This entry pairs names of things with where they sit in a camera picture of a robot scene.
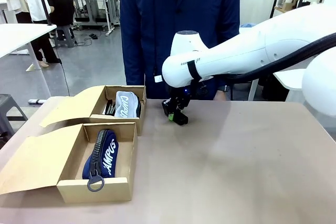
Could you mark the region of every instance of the box lid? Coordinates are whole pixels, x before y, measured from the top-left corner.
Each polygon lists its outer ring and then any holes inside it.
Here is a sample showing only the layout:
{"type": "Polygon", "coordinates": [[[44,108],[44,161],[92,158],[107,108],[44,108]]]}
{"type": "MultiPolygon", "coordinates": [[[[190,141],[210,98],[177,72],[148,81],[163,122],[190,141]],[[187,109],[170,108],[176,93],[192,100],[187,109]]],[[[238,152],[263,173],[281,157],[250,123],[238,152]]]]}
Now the box lid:
{"type": "Polygon", "coordinates": [[[82,127],[28,137],[0,172],[0,194],[56,186],[82,127]]]}
{"type": "Polygon", "coordinates": [[[47,127],[65,120],[89,118],[104,91],[105,86],[95,86],[83,90],[74,97],[67,97],[43,119],[40,126],[47,127]]]}

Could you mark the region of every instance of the black t-shirt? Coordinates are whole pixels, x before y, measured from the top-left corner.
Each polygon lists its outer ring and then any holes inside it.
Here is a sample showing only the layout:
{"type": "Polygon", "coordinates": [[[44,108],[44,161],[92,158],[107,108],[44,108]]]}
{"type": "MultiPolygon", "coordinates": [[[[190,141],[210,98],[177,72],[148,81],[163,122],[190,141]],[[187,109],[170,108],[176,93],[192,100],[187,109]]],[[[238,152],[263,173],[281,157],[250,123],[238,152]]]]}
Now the black t-shirt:
{"type": "Polygon", "coordinates": [[[51,22],[57,26],[72,25],[75,13],[74,0],[48,0],[50,6],[55,8],[50,13],[51,22]]]}

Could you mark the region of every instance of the black pants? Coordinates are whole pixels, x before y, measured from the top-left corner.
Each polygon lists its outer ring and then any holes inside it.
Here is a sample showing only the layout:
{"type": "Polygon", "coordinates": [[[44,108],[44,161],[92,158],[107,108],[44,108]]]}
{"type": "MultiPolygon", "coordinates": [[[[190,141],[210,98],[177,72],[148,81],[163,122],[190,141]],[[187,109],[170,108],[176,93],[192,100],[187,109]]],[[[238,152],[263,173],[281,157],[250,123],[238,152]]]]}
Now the black pants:
{"type": "MultiPolygon", "coordinates": [[[[30,13],[24,13],[24,12],[18,13],[16,14],[16,19],[17,19],[17,22],[20,24],[32,24],[33,23],[31,21],[30,13]]],[[[43,22],[44,21],[34,22],[34,23],[44,24],[43,22]]],[[[42,52],[44,54],[44,57],[46,58],[46,61],[48,63],[55,63],[57,62],[57,57],[50,44],[49,38],[50,38],[49,33],[46,33],[42,35],[41,37],[33,40],[31,44],[32,44],[32,48],[34,50],[37,60],[39,61],[43,60],[43,55],[40,52],[40,49],[42,49],[42,52]]]]}

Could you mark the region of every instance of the blue jacket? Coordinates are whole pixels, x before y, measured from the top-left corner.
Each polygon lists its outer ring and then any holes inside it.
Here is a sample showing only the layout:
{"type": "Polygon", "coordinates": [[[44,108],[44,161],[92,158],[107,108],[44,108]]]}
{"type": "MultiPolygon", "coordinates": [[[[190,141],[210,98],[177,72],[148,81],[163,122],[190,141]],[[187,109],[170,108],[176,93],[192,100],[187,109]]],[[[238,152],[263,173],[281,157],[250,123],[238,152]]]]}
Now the blue jacket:
{"type": "MultiPolygon", "coordinates": [[[[127,84],[145,82],[152,99],[169,97],[166,84],[154,82],[154,73],[161,74],[176,32],[197,31],[209,48],[239,33],[239,0],[121,0],[120,6],[127,84]]],[[[204,99],[213,99],[223,85],[215,78],[205,84],[204,99]]]]}

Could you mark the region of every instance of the metal ring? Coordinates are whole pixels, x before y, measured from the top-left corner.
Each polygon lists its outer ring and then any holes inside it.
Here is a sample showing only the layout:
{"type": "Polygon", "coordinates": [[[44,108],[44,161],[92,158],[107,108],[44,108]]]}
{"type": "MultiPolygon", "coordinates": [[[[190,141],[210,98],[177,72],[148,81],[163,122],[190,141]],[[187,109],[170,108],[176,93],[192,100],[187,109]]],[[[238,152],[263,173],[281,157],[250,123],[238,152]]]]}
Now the metal ring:
{"type": "Polygon", "coordinates": [[[105,184],[104,179],[101,176],[99,176],[99,175],[93,176],[88,181],[88,189],[95,193],[97,191],[100,191],[103,188],[104,184],[105,184]],[[101,181],[101,186],[98,189],[92,189],[91,185],[94,184],[94,183],[97,183],[99,181],[101,181]]]}

